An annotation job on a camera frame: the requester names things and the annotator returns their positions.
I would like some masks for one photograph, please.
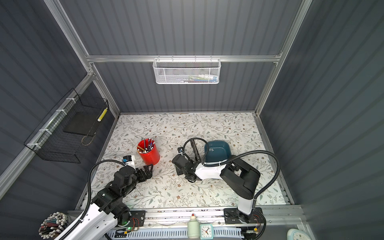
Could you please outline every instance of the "red pencil holder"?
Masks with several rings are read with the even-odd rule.
[[[149,139],[145,139],[146,146],[148,146],[148,143],[149,143]],[[138,146],[144,149],[144,140],[139,142]],[[149,165],[149,164],[155,165],[160,160],[160,154],[159,154],[159,151],[157,150],[155,142],[153,143],[153,149],[149,153],[139,153],[139,154],[146,165]]]

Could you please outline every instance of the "yellow marker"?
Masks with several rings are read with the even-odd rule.
[[[104,109],[103,113],[100,115],[100,117],[97,119],[98,122],[101,122],[105,114],[107,113],[108,108]]]

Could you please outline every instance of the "floral tablecloth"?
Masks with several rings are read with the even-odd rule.
[[[155,140],[161,158],[154,166],[152,179],[139,183],[124,198],[123,202],[135,209],[237,205],[238,196],[223,180],[206,179],[190,183],[184,175],[176,174],[171,161],[177,154],[177,148],[191,137],[207,141],[224,140],[235,155],[250,150],[265,150],[252,113],[137,114],[120,116],[103,160],[120,160],[125,155],[135,155],[136,167],[142,167],[144,162],[136,152],[136,145],[143,137]],[[196,141],[196,144],[199,152],[203,153],[203,143]],[[192,152],[188,144],[187,153],[192,156]],[[273,177],[274,171],[267,155],[248,155],[243,160],[261,173],[257,190]],[[100,164],[91,185],[92,197],[113,180],[113,174],[119,167],[115,163]],[[285,204],[285,201],[275,182],[260,195],[257,205],[277,204]]]

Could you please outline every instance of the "corrugated wall panel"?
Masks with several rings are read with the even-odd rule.
[[[84,95],[101,97],[93,83]],[[80,164],[32,159],[0,201],[2,239],[41,239],[38,228],[46,217],[75,208],[113,122],[108,111]]]
[[[0,1],[0,172],[86,71],[44,2]]]
[[[151,63],[96,63],[121,112],[254,110],[273,63],[222,63],[218,84],[157,84]]]
[[[320,240],[382,237],[382,9],[383,1],[314,1],[262,111]]]
[[[91,55],[273,55],[300,0],[62,1]]]

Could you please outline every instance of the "white mesh basket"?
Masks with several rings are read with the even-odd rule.
[[[220,68],[220,59],[204,62],[153,61],[156,83],[159,84],[217,84]]]

